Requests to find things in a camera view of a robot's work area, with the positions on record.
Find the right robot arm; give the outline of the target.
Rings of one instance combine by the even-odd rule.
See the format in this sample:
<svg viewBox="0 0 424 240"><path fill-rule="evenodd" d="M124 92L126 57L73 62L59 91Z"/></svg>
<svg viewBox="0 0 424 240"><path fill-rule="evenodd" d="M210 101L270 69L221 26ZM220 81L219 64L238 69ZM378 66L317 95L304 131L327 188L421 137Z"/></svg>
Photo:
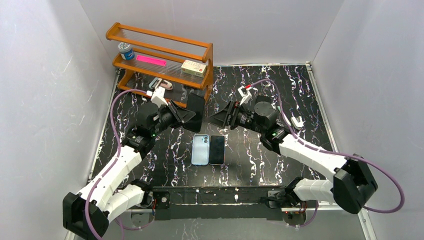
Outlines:
<svg viewBox="0 0 424 240"><path fill-rule="evenodd" d="M296 138L277 122L280 111L267 101L257 102L253 110L230 101L211 115L208 121L219 127L243 127L260 134L266 149L294 159L325 176L324 180L297 177L286 188L284 199L291 204L302 201L336 203L351 214L357 214L377 191L378 184L368 165L358 155L340 156Z"/></svg>

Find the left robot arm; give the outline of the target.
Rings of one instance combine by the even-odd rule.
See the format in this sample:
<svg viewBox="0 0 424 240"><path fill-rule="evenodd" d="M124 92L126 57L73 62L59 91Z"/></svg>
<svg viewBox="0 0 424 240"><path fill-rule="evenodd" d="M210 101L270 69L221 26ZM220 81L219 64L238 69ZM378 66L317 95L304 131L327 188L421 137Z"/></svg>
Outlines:
<svg viewBox="0 0 424 240"><path fill-rule="evenodd" d="M158 134L168 128L185 127L196 115L173 101L161 106L143 104L113 159L78 193L69 192L64 197L63 227L85 240L102 239L111 222L148 195L149 185L142 180L134 180L118 191L124 178L152 150Z"/></svg>

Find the light blue phone case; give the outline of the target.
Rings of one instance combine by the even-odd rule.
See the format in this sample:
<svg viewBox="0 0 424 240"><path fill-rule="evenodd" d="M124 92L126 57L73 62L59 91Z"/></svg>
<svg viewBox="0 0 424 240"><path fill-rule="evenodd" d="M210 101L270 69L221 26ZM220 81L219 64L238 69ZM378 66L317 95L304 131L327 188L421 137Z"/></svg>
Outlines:
<svg viewBox="0 0 424 240"><path fill-rule="evenodd" d="M195 134L192 140L191 163L195 166L209 164L210 137L207 134Z"/></svg>

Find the phone with black screen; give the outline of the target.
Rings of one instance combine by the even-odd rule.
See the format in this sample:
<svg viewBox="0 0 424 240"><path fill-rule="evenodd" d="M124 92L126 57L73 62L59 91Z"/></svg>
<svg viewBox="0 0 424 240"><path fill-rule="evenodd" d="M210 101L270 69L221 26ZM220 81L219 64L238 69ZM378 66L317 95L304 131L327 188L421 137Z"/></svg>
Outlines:
<svg viewBox="0 0 424 240"><path fill-rule="evenodd" d="M209 141L210 165L223 165L225 162L225 137L223 135L211 135Z"/></svg>

